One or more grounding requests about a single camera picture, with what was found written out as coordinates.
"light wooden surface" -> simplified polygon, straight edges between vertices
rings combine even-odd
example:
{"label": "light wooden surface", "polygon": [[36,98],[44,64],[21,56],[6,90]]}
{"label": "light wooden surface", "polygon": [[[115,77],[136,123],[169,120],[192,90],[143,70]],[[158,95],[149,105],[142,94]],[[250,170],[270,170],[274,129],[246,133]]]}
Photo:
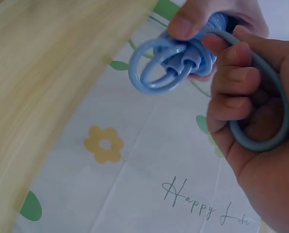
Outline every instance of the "light wooden surface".
{"label": "light wooden surface", "polygon": [[0,233],[107,63],[157,0],[0,0]]}

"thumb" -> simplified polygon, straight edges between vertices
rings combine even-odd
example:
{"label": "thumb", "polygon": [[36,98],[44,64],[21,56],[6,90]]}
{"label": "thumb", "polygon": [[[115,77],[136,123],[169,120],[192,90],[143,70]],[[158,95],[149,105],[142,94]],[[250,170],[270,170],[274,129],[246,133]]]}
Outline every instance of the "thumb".
{"label": "thumb", "polygon": [[280,73],[281,65],[289,55],[289,41],[265,39],[249,33],[241,25],[235,27],[233,35],[239,40],[246,42],[252,51],[271,64]]}
{"label": "thumb", "polygon": [[168,33],[177,40],[192,39],[214,13],[212,1],[187,0],[168,25]]}

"blue rubber tube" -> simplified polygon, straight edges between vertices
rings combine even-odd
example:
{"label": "blue rubber tube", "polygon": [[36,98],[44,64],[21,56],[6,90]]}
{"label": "blue rubber tube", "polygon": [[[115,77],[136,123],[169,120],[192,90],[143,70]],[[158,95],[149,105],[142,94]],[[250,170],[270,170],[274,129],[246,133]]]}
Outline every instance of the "blue rubber tube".
{"label": "blue rubber tube", "polygon": [[[176,88],[190,74],[208,76],[212,72],[216,57],[201,43],[207,33],[223,38],[229,45],[240,42],[227,32],[229,17],[222,13],[213,14],[201,32],[190,41],[174,40],[167,31],[157,39],[149,40],[139,46],[129,61],[128,76],[132,85],[140,92],[149,95],[166,93]],[[145,66],[140,77],[137,66],[142,55],[153,48],[154,57]],[[252,53],[253,64],[272,79],[284,104],[284,119],[278,133],[268,141],[257,142],[247,137],[241,130],[238,121],[229,121],[235,139],[245,148],[263,152],[276,148],[289,136],[289,103],[277,72],[256,53]],[[156,66],[162,66],[166,74],[156,81],[150,81],[150,74]]]}

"fingernail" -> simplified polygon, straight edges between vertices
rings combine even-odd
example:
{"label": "fingernail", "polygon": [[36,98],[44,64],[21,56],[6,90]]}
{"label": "fingernail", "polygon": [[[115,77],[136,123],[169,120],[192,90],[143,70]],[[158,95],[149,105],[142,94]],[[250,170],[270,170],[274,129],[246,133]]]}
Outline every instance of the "fingernail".
{"label": "fingernail", "polygon": [[228,100],[226,101],[226,105],[229,108],[240,108],[242,106],[242,104],[245,102],[245,99],[243,98],[228,98]]}
{"label": "fingernail", "polygon": [[234,61],[237,58],[237,54],[236,54],[236,50],[234,49],[234,47],[231,47],[230,50],[226,53],[225,57],[229,60],[229,61]]}
{"label": "fingernail", "polygon": [[251,31],[249,31],[246,27],[242,25],[236,25],[236,27],[233,30],[234,33],[248,33],[251,34]]}
{"label": "fingernail", "polygon": [[229,73],[229,78],[230,80],[236,82],[244,82],[246,80],[248,72],[249,72],[248,68],[237,68]]}
{"label": "fingernail", "polygon": [[192,30],[193,25],[183,17],[175,17],[172,28],[175,29],[177,36],[185,38]]}

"hand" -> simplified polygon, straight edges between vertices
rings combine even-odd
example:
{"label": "hand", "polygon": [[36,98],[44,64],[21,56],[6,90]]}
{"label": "hand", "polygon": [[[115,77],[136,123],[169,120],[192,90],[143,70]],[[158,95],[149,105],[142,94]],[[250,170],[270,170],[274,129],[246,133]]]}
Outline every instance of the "hand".
{"label": "hand", "polygon": [[[267,37],[269,29],[257,0],[187,0],[169,23],[169,34],[178,40],[193,38],[216,12],[224,12],[241,20],[251,33]],[[215,68],[207,77],[191,75],[190,78],[207,81],[215,74]]]}
{"label": "hand", "polygon": [[279,130],[283,106],[273,84],[251,66],[253,50],[280,73],[289,99],[289,41],[269,40],[237,26],[241,41],[227,48],[208,34],[203,44],[217,55],[207,124],[212,138],[232,167],[239,185],[261,218],[278,233],[289,233],[289,139],[276,149],[256,153],[235,141],[229,120],[243,120],[253,140],[268,140]]}

